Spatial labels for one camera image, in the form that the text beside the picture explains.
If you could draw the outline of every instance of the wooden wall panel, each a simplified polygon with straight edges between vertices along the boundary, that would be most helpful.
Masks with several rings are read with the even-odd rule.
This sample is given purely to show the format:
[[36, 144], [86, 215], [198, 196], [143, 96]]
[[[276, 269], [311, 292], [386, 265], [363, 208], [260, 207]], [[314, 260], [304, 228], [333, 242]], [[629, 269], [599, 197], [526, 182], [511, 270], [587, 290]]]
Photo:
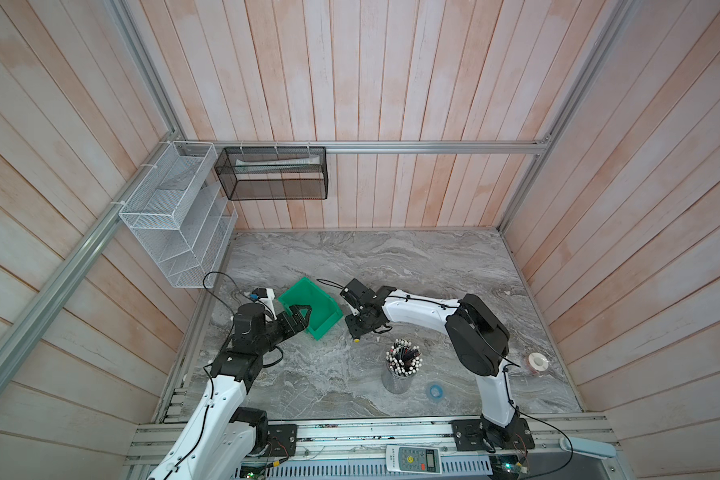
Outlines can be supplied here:
[[637, 476], [720, 478], [720, 1], [640, 6], [505, 233]]
[[[0, 338], [164, 135], [159, 112], [105, 4], [0, 0]], [[0, 398], [0, 478], [116, 476], [195, 302], [119, 232]]]
[[[184, 129], [203, 140], [541, 138], [616, 4], [128, 2]], [[240, 227], [496, 226], [528, 161], [330, 156], [326, 200], [243, 201]]]

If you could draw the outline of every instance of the robotic arm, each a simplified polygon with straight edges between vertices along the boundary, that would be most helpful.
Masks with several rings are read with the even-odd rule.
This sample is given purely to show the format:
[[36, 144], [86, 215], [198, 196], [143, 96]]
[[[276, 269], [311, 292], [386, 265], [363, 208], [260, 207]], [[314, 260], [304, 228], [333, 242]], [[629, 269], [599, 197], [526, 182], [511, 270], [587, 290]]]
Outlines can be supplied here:
[[513, 448], [519, 435], [529, 448], [533, 439], [525, 432], [528, 423], [513, 407], [504, 369], [508, 365], [509, 332], [476, 295], [463, 299], [434, 299], [412, 295], [392, 286], [376, 292], [352, 279], [340, 293], [352, 310], [345, 321], [355, 341], [388, 322], [407, 322], [442, 332], [451, 338], [463, 366], [474, 373], [482, 401], [481, 443], [489, 452]]
[[245, 456], [264, 453], [269, 430], [266, 412], [240, 405], [264, 367], [264, 354], [307, 328], [312, 308], [292, 306], [291, 315], [275, 317], [272, 290], [258, 293], [260, 300], [240, 306], [234, 315], [232, 331], [211, 364], [200, 404], [150, 480], [230, 478]]

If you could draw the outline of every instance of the roll of tape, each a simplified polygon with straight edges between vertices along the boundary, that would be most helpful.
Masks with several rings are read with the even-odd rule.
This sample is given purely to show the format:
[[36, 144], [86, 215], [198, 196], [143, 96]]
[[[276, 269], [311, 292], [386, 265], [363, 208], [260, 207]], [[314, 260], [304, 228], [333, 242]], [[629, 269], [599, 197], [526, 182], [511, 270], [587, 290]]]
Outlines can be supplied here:
[[528, 365], [530, 365], [531, 369], [536, 370], [537, 372], [543, 372], [544, 370], [550, 368], [550, 361], [547, 360], [546, 356], [541, 355], [538, 352], [533, 352], [528, 355]]

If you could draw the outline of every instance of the light blue object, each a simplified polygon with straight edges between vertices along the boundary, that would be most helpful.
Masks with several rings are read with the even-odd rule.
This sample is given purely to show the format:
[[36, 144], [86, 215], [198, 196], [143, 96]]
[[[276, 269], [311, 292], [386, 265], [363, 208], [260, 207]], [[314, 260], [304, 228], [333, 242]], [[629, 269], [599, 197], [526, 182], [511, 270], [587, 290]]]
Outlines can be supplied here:
[[[574, 453], [595, 458], [613, 458], [616, 456], [616, 449], [609, 443], [596, 442], [586, 438], [568, 437], [574, 444]], [[560, 438], [560, 448], [570, 452], [570, 444], [565, 437]]]
[[429, 387], [427, 387], [427, 395], [429, 396], [429, 399], [433, 402], [440, 402], [445, 396], [445, 394], [443, 393], [443, 387], [441, 387], [437, 383], [429, 384]]

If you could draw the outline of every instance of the marble table surface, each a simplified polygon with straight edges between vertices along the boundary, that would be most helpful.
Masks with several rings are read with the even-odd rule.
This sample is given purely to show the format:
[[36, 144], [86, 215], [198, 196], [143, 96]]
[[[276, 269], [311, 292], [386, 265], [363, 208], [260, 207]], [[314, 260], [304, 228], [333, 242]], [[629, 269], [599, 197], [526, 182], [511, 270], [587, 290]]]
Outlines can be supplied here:
[[[528, 413], [581, 412], [547, 334], [498, 233], [469, 231], [356, 231], [238, 234], [225, 267], [240, 288], [267, 286], [279, 295], [304, 276], [345, 284], [356, 277], [374, 290], [396, 286], [436, 298], [474, 293], [510, 332], [509, 380], [519, 408]], [[346, 303], [336, 289], [325, 287], [344, 313]], [[232, 285], [220, 289], [231, 306]], [[276, 308], [282, 306], [276, 302]], [[339, 321], [319, 341], [303, 332], [280, 344], [285, 359], [262, 370], [245, 406], [267, 410], [272, 419], [368, 418], [382, 416], [453, 416], [480, 413], [474, 375], [457, 359], [450, 339], [433, 330], [395, 323], [382, 335], [369, 333], [355, 343]], [[182, 408], [188, 418], [205, 388], [203, 365], [210, 363], [230, 328], [230, 312], [213, 308]], [[394, 339], [420, 345], [423, 367], [411, 388], [393, 395], [382, 386], [384, 352]], [[527, 367], [528, 355], [541, 352], [550, 368], [541, 375]], [[270, 352], [265, 362], [279, 356]], [[444, 390], [439, 402], [427, 390], [436, 382]]]

